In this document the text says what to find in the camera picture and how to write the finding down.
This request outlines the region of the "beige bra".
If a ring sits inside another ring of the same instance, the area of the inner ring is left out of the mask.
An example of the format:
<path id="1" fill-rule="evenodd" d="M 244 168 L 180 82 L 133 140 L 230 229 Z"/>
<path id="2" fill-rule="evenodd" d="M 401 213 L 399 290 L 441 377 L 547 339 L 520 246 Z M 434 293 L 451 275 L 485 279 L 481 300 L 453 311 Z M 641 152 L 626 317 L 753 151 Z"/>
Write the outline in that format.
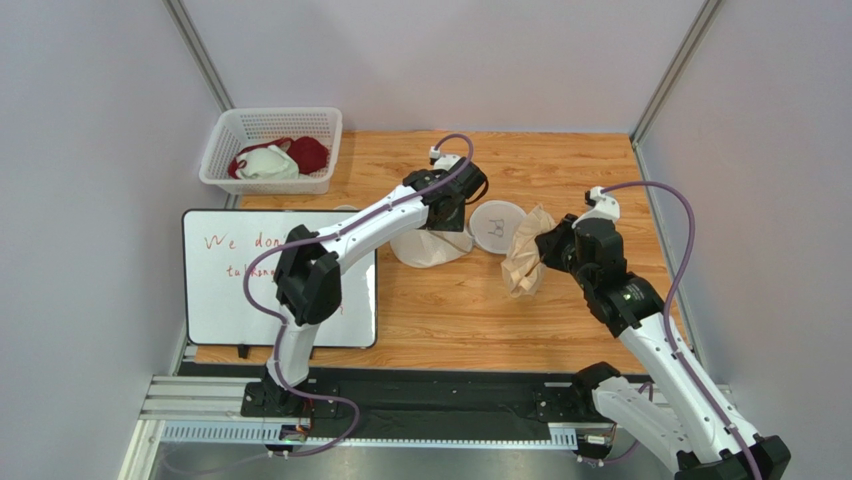
<path id="1" fill-rule="evenodd" d="M 547 267 L 541 260 L 538 235 L 556 227 L 554 218 L 542 204 L 536 205 L 518 225 L 506 258 L 501 262 L 503 281 L 512 298 L 534 296 L 541 286 Z"/>

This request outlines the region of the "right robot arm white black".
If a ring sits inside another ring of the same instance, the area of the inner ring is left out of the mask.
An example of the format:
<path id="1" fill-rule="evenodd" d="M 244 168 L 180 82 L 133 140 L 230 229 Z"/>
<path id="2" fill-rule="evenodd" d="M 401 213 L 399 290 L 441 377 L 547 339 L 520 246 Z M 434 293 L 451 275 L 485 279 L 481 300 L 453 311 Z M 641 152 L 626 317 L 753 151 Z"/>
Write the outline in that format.
<path id="1" fill-rule="evenodd" d="M 593 316 L 640 361 L 668 401 L 661 409 L 599 362 L 573 388 L 599 415 L 626 429 L 677 479 L 779 479 L 791 452 L 763 436 L 702 370 L 664 314 L 654 287 L 632 273 L 611 220 L 567 215 L 535 239 L 542 263 L 570 274 Z"/>

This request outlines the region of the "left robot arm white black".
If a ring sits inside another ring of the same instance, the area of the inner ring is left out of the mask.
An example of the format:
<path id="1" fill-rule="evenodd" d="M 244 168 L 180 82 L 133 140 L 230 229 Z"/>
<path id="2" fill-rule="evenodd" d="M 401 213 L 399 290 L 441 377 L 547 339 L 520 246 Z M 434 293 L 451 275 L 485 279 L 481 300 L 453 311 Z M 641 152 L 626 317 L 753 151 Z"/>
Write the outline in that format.
<path id="1" fill-rule="evenodd" d="M 267 258 L 278 258 L 272 273 L 276 307 L 264 307 L 254 299 L 248 274 L 242 289 L 247 302 L 276 318 L 280 327 L 266 374 L 245 388 L 242 416 L 288 417 L 314 401 L 343 403 L 338 396 L 297 388 L 308 377 L 320 324 L 342 305 L 343 275 L 362 257 L 404 233 L 462 230 L 466 205 L 479 200 L 488 188 L 487 175 L 469 158 L 457 157 L 449 167 L 410 173 L 387 195 L 343 222 L 319 230 L 294 227 L 284 244 L 253 260 L 248 274 Z"/>

